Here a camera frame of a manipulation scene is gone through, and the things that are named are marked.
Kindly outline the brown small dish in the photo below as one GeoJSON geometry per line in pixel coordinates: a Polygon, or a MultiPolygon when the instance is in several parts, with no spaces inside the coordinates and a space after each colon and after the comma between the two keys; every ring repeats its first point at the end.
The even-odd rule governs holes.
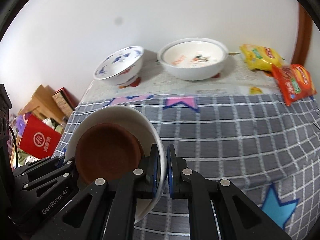
{"type": "Polygon", "coordinates": [[[86,184],[98,178],[120,179],[137,168],[143,157],[138,139],[112,123],[91,127],[81,136],[75,150],[76,168],[86,184]]]}

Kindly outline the red paper bag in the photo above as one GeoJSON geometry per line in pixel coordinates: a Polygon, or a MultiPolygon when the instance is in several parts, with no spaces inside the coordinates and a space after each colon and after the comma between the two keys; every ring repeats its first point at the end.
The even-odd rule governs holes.
{"type": "Polygon", "coordinates": [[[37,159],[43,159],[53,155],[60,138],[60,133],[31,115],[22,134],[19,148],[37,159]]]}

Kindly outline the grey checked tablecloth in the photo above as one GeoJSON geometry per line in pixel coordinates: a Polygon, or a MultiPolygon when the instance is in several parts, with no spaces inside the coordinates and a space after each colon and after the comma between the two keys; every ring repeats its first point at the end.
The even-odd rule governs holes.
{"type": "Polygon", "coordinates": [[[319,218],[319,106],[304,98],[285,105],[278,94],[145,95],[80,104],[55,155],[94,111],[127,105],[144,114],[164,146],[204,178],[228,178],[292,239],[319,218]]]}

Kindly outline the cardboard box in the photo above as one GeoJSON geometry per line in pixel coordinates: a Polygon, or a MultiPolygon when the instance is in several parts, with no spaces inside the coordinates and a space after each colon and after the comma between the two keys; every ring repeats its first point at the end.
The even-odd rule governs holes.
{"type": "Polygon", "coordinates": [[[39,85],[31,96],[31,100],[19,111],[18,115],[30,112],[41,120],[51,118],[59,125],[65,125],[66,116],[52,98],[53,94],[54,90],[51,87],[39,85]]]}

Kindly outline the patterned box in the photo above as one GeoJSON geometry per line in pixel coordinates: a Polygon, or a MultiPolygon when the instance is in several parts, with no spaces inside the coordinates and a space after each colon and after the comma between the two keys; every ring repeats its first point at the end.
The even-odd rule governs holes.
{"type": "Polygon", "coordinates": [[[79,104],[79,100],[65,87],[57,90],[52,95],[52,98],[67,118],[71,116],[71,114],[79,104]]]}

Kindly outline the blue white patterned bowl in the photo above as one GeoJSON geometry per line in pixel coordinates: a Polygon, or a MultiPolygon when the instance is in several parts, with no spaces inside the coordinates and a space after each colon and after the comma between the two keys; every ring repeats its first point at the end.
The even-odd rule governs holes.
{"type": "Polygon", "coordinates": [[[144,48],[130,46],[109,55],[93,73],[95,80],[110,86],[126,87],[138,78],[143,65],[144,48]]]}

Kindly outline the red chips bag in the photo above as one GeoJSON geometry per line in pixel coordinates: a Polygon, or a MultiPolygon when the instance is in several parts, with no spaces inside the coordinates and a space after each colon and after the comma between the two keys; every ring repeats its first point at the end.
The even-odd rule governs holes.
{"type": "Polygon", "coordinates": [[[300,99],[317,94],[310,73],[300,64],[272,66],[272,75],[287,106],[300,99]]]}

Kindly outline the large white bowl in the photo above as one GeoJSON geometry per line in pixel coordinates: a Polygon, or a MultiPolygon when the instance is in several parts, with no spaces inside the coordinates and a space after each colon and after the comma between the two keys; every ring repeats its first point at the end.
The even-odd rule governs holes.
{"type": "Polygon", "coordinates": [[[164,46],[157,60],[174,77],[186,81],[201,81],[223,70],[229,51],[219,41],[210,38],[183,38],[164,46]]]}

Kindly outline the yellow chips bag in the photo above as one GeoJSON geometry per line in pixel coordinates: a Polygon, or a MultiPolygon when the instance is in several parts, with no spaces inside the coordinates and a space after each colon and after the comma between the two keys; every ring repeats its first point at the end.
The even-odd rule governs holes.
{"type": "Polygon", "coordinates": [[[283,65],[283,58],[272,48],[243,44],[240,46],[240,52],[249,70],[271,72],[273,66],[283,65]]]}

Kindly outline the white floral inner bowl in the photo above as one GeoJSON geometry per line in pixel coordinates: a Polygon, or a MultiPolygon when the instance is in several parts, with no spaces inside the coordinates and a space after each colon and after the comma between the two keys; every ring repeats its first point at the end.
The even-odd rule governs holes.
{"type": "Polygon", "coordinates": [[[199,68],[223,60],[225,51],[217,44],[204,41],[190,41],[174,45],[162,56],[163,61],[178,68],[199,68]]]}

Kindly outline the brown wooden door frame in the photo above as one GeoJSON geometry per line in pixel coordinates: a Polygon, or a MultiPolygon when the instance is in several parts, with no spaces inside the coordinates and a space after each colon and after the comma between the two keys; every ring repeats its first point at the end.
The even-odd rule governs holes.
{"type": "Polygon", "coordinates": [[[304,7],[299,4],[298,34],[296,39],[295,51],[291,60],[292,64],[305,64],[312,38],[312,27],[313,21],[310,15],[304,9],[304,7]]]}

